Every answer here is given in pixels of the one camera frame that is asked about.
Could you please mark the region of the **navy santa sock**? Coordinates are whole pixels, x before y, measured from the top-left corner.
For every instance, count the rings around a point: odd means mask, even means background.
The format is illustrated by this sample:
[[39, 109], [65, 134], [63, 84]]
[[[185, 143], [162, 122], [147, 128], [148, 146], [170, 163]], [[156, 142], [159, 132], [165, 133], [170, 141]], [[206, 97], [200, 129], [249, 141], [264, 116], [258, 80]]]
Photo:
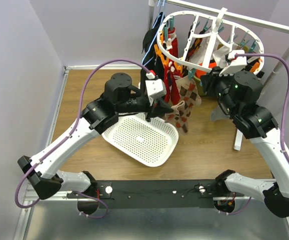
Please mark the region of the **navy santa sock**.
[[163, 66], [163, 63], [162, 63], [160, 57], [157, 57], [155, 59], [153, 71], [156, 73], [156, 75], [158, 75], [158, 77], [161, 80], [164, 80], [164, 78], [165, 78], [165, 67]]

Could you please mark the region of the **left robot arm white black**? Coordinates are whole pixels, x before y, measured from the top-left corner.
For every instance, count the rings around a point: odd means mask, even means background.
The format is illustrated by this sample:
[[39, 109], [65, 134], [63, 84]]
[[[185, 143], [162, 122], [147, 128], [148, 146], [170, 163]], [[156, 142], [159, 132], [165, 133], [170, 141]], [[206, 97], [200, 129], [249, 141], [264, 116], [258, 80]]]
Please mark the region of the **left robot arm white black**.
[[22, 156], [17, 161], [40, 200], [59, 191], [93, 197], [97, 182], [88, 171], [64, 172], [60, 167], [86, 143], [116, 124], [119, 117], [144, 113], [146, 120], [150, 120], [173, 111], [162, 99], [167, 93], [163, 80], [151, 72], [146, 76], [146, 93], [142, 94], [128, 74], [115, 73], [105, 83], [100, 97], [80, 110], [74, 123], [60, 137], [41, 152]]

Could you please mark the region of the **beige argyle sock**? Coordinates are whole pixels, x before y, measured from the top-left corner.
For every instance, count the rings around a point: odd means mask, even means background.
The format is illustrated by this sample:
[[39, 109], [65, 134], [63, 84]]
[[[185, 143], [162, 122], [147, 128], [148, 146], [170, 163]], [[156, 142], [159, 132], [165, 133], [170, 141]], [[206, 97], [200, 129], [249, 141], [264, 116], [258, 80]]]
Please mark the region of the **beige argyle sock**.
[[172, 113], [165, 114], [164, 122], [172, 124], [178, 132], [187, 134], [189, 132], [189, 117], [191, 116], [193, 106], [193, 103], [181, 100], [178, 104], [171, 107]]
[[202, 99], [198, 93], [196, 82], [189, 79], [188, 76], [179, 78], [175, 81], [180, 100], [184, 101], [185, 108], [199, 107], [202, 104]]

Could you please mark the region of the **white round clip hanger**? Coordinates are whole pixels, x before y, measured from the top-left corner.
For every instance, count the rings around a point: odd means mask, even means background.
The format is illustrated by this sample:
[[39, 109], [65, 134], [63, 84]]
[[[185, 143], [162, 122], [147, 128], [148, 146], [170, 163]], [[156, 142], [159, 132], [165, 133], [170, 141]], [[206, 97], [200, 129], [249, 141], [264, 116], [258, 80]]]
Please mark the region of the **white round clip hanger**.
[[[173, 65], [177, 71], [183, 67], [209, 73], [214, 66], [220, 68], [220, 75], [232, 76], [244, 69], [252, 61], [254, 74], [258, 74], [264, 66], [264, 45], [260, 38], [250, 29], [224, 19], [226, 8], [222, 8], [217, 16], [197, 11], [176, 11], [165, 17], [157, 30], [155, 54], [162, 65]], [[189, 31], [183, 54], [173, 53], [174, 20], [177, 16], [190, 16], [194, 20]]]

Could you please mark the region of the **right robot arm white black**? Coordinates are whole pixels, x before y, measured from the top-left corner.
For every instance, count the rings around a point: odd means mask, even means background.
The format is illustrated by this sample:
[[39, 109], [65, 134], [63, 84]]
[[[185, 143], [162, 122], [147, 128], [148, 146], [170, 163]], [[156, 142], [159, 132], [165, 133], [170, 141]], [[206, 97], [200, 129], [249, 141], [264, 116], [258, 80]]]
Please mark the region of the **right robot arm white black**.
[[277, 217], [289, 217], [289, 150], [281, 140], [282, 130], [272, 113], [257, 104], [263, 85], [252, 72], [225, 76], [221, 71], [220, 67], [214, 67], [202, 75], [202, 89], [207, 96], [217, 98], [222, 112], [257, 148], [275, 181], [266, 183], [226, 170], [216, 177], [215, 192], [220, 196], [243, 194], [264, 202]]

